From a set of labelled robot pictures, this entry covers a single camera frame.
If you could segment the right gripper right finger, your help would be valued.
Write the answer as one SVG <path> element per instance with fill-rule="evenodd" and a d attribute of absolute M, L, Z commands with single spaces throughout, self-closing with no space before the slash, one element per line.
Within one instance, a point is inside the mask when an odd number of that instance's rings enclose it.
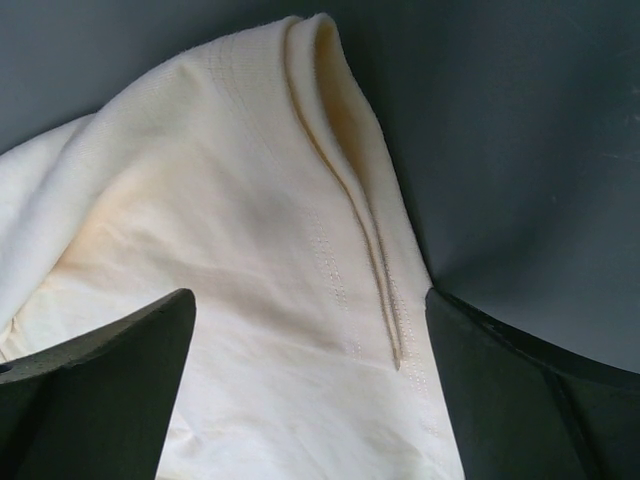
<path fill-rule="evenodd" d="M 638 478 L 638 374 L 435 289 L 426 323 L 466 478 Z"/>

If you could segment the peach yellow t shirt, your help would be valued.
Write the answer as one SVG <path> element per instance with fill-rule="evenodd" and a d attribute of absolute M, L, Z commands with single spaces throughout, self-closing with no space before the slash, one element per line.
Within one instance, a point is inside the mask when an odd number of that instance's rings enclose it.
<path fill-rule="evenodd" d="M 188 288 L 162 479 L 460 479 L 431 280 L 318 14 L 227 35 L 1 158 L 1 356 Z"/>

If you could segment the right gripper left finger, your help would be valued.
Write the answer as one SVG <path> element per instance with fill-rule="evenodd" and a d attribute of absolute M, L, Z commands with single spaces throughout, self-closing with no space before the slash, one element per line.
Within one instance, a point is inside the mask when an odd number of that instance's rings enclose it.
<path fill-rule="evenodd" d="M 4 479 L 153 479 L 195 323 L 179 289 L 1 366 Z"/>

